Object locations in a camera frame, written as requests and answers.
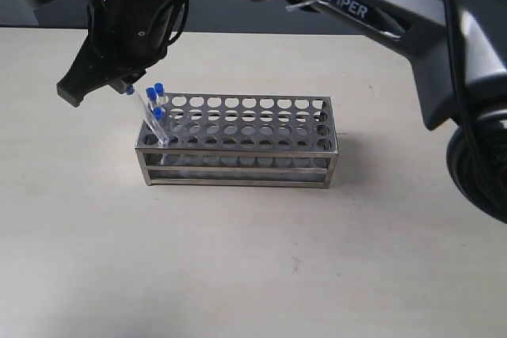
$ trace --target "blue test tube cap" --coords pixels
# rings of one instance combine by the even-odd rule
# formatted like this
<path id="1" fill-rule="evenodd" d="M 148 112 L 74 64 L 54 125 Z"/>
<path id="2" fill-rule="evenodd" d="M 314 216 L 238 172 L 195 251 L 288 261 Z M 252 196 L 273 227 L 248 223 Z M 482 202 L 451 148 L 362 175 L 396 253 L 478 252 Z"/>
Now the blue test tube cap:
<path id="1" fill-rule="evenodd" d="M 156 101 L 157 100 L 157 93 L 155 92 L 155 89 L 153 87 L 148 87 L 146 89 L 146 94 L 147 94 L 148 99 L 150 101 Z"/>
<path id="2" fill-rule="evenodd" d="M 164 95 L 164 85 L 162 83 L 155 83 L 155 92 L 158 95 Z"/>
<path id="3" fill-rule="evenodd" d="M 164 117 L 164 110 L 162 110 L 162 108 L 160 108 L 160 107 L 154 108 L 153 109 L 153 116 L 155 117 L 155 119 L 157 121 L 162 120 L 162 118 Z"/>

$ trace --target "table surface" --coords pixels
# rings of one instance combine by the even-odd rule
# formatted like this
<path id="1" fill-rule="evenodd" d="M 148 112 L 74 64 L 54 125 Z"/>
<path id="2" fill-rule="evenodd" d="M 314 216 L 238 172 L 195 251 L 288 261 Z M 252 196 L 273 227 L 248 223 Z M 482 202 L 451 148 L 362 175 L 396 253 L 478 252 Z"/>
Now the table surface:
<path id="1" fill-rule="evenodd" d="M 139 83 L 331 96 L 329 190 L 147 187 L 139 119 L 56 82 L 83 31 L 0 29 L 0 336 L 502 337 L 507 226 L 474 209 L 406 60 L 360 36 L 187 34 Z"/>

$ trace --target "background wall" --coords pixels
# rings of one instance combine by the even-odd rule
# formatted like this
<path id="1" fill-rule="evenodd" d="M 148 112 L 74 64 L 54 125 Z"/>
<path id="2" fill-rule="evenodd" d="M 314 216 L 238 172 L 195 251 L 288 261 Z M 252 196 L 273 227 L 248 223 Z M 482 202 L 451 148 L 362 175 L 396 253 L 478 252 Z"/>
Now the background wall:
<path id="1" fill-rule="evenodd" d="M 349 34 L 354 30 L 327 16 L 287 13 L 284 0 L 252 4 L 247 0 L 193 0 L 187 24 L 192 32 L 259 32 Z M 41 25 L 82 28 L 86 25 L 83 0 L 56 0 L 37 10 L 27 10 L 18 0 L 0 0 L 0 25 Z"/>

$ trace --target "test tube rack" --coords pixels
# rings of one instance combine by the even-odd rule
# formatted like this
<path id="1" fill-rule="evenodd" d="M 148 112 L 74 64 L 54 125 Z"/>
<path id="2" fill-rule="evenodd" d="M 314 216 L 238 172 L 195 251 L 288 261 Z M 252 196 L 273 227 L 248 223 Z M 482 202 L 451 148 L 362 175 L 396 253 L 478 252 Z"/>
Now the test tube rack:
<path id="1" fill-rule="evenodd" d="M 339 155 L 328 97 L 165 95 L 162 147 L 144 123 L 135 152 L 147 185 L 328 188 Z"/>

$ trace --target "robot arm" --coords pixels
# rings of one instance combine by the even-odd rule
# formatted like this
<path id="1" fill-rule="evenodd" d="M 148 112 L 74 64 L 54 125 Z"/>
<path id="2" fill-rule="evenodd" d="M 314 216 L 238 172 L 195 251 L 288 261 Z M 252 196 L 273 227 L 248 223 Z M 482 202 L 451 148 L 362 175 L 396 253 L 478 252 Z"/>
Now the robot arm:
<path id="1" fill-rule="evenodd" d="M 31 0 L 49 2 L 51 0 Z M 443 0 L 288 0 L 306 10 L 327 13 L 411 63 L 425 126 L 432 130 L 448 119 L 459 122 L 449 62 L 448 23 Z M 468 108 L 480 126 L 488 161 L 502 192 L 507 173 L 507 20 L 506 0 L 456 0 L 466 49 L 465 86 Z M 169 46 L 175 15 L 183 2 L 168 0 L 88 0 L 89 35 L 59 95 L 77 107 L 84 96 L 104 85 L 127 90 Z M 460 191 L 495 218 L 507 221 L 476 179 L 467 156 L 465 136 L 458 133 L 448 155 L 451 175 Z"/>

